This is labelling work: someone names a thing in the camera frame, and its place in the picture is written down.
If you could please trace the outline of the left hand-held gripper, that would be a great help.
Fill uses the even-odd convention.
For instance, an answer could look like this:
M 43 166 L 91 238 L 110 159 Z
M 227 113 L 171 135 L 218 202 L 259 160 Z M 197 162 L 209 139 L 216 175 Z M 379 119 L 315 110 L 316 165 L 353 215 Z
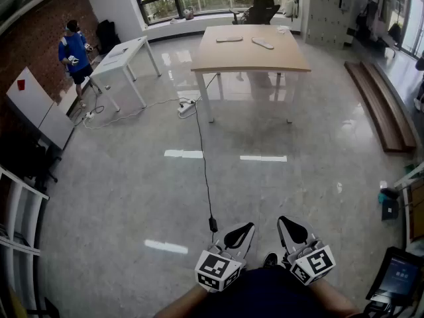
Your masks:
M 217 240 L 203 250 L 195 266 L 195 280 L 208 292 L 222 292 L 240 276 L 246 266 L 255 226 L 239 223 L 223 229 Z

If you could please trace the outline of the person's left forearm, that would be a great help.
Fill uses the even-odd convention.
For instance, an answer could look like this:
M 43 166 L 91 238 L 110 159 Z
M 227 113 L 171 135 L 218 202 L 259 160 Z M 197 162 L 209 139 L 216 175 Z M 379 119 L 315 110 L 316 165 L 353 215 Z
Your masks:
M 183 296 L 157 312 L 153 318 L 188 318 L 208 295 L 209 292 L 205 288 L 195 285 Z

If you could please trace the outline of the person's right forearm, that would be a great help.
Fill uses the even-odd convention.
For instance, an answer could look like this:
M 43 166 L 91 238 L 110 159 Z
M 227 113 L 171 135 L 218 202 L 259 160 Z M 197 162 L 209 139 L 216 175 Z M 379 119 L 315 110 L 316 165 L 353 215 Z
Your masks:
M 351 318 L 360 314 L 360 310 L 323 278 L 308 285 L 325 311 L 336 318 Z

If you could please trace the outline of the person's navy shirt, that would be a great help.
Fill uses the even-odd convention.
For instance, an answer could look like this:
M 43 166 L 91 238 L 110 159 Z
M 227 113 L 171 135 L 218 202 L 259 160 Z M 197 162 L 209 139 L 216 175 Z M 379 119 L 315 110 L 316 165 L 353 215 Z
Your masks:
M 331 318 L 312 291 L 282 267 L 244 272 L 207 296 L 191 318 Z

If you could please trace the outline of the dark blue box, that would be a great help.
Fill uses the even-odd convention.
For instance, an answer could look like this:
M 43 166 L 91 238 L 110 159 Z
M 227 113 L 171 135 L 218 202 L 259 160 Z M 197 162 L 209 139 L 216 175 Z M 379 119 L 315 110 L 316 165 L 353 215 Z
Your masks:
M 399 215 L 399 204 L 394 199 L 385 199 L 382 202 L 382 221 L 397 219 Z

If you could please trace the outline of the black tablet screen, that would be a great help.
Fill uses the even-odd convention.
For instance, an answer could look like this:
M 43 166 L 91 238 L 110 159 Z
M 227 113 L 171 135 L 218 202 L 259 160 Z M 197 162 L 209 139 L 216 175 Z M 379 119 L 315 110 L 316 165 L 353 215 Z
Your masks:
M 410 305 L 423 266 L 424 258 L 389 247 L 366 299 L 396 306 Z

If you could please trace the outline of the brown wooden planks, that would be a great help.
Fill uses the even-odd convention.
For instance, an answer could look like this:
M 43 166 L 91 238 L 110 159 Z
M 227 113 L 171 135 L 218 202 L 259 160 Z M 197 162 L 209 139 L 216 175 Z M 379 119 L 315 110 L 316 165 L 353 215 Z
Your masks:
M 376 66 L 363 61 L 345 62 L 344 66 L 363 98 L 383 151 L 413 152 L 417 143 L 411 126 Z

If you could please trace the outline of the wooden table with white legs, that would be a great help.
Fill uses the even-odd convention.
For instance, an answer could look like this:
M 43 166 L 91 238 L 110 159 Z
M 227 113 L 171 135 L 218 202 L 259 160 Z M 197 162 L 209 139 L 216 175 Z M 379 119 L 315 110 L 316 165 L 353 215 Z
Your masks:
M 205 74 L 228 72 L 311 72 L 310 65 L 301 53 L 292 33 L 276 32 L 274 25 L 225 25 L 206 28 L 197 55 L 191 65 L 195 74 L 200 96 L 204 102 L 207 120 L 212 123 L 212 114 Z M 216 38 L 242 36 L 240 42 L 217 43 Z M 251 41 L 252 37 L 263 38 L 274 46 L 268 50 Z

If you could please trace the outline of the white desk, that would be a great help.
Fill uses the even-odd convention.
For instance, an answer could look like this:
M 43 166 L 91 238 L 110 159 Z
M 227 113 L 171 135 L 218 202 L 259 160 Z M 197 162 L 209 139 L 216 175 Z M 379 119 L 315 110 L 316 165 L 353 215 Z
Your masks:
M 109 101 L 112 103 L 112 105 L 116 109 L 116 112 L 119 112 L 121 108 L 115 102 L 111 93 L 107 91 L 105 85 L 101 81 L 101 78 L 104 78 L 106 75 L 109 75 L 113 72 L 121 72 L 124 75 L 124 77 L 127 79 L 129 85 L 132 87 L 138 99 L 140 100 L 142 108 L 145 109 L 146 103 L 144 99 L 142 98 L 141 94 L 139 93 L 136 85 L 134 84 L 134 82 L 136 81 L 136 76 L 131 68 L 131 61 L 133 60 L 135 55 L 140 51 L 140 49 L 143 46 L 147 50 L 148 56 L 150 58 L 150 61 L 152 62 L 153 68 L 155 69 L 157 76 L 160 77 L 162 73 L 160 72 L 158 65 L 154 59 L 147 36 L 137 37 L 132 40 L 122 42 L 116 45 L 113 49 L 128 48 L 128 50 L 124 54 L 120 56 L 115 56 L 113 58 L 108 57 L 108 54 L 107 54 L 104 57 L 104 59 L 102 59 L 102 61 L 99 63 L 99 65 L 96 67 L 96 69 L 94 69 L 93 73 L 90 75 L 90 80 L 97 87 L 100 88 L 103 95 L 107 96 Z M 113 60 L 118 60 L 118 62 L 115 62 L 114 64 L 110 64 L 107 66 L 103 66 L 105 62 L 109 62 Z

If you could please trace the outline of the grey locker cabinet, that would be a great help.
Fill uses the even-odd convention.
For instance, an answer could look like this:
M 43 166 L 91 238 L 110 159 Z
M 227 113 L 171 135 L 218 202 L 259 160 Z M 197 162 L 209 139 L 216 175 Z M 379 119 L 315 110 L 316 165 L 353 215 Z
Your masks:
M 344 47 L 352 0 L 303 0 L 304 41 L 341 50 Z

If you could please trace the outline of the black office chair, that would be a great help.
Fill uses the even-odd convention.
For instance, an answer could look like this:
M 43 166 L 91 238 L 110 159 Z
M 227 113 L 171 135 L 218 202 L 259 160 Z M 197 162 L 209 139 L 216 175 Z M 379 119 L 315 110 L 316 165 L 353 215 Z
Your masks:
M 269 25 L 279 9 L 280 5 L 275 4 L 274 0 L 255 0 L 241 17 L 237 17 L 240 13 L 234 9 L 229 9 L 229 12 L 233 14 L 234 25 Z

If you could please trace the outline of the white bag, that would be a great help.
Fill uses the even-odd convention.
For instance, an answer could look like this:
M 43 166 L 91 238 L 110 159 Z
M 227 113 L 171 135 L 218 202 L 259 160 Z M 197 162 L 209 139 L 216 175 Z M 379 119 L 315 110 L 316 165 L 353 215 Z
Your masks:
M 298 17 L 298 3 L 295 0 L 287 0 L 284 3 L 283 15 L 287 18 L 296 19 Z

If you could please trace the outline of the clothes rack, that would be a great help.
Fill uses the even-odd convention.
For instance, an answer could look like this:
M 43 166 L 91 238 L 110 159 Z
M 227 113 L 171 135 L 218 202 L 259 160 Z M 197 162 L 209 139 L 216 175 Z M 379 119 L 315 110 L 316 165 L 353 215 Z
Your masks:
M 367 0 L 365 8 L 356 18 L 357 39 L 371 40 L 394 48 L 401 38 L 401 26 L 395 22 L 390 26 L 395 0 Z

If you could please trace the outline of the grey folding table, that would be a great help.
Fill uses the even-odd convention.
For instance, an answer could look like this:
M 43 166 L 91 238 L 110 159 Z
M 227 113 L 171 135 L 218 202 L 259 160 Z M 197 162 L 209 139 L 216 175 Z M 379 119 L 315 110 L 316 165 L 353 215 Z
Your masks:
M 25 80 L 25 90 L 18 90 L 17 80 Z M 24 68 L 8 89 L 7 101 L 47 143 L 60 150 L 65 148 L 74 124 L 49 97 L 28 68 Z

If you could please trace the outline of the black chair with backpack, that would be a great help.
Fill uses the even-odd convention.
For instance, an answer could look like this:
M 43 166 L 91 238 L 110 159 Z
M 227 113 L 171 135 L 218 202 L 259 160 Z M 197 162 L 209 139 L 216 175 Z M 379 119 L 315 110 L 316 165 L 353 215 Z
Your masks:
M 115 23 L 108 20 L 97 25 L 96 35 L 99 39 L 99 45 L 96 48 L 100 55 L 108 54 L 116 45 L 121 43 L 115 31 Z

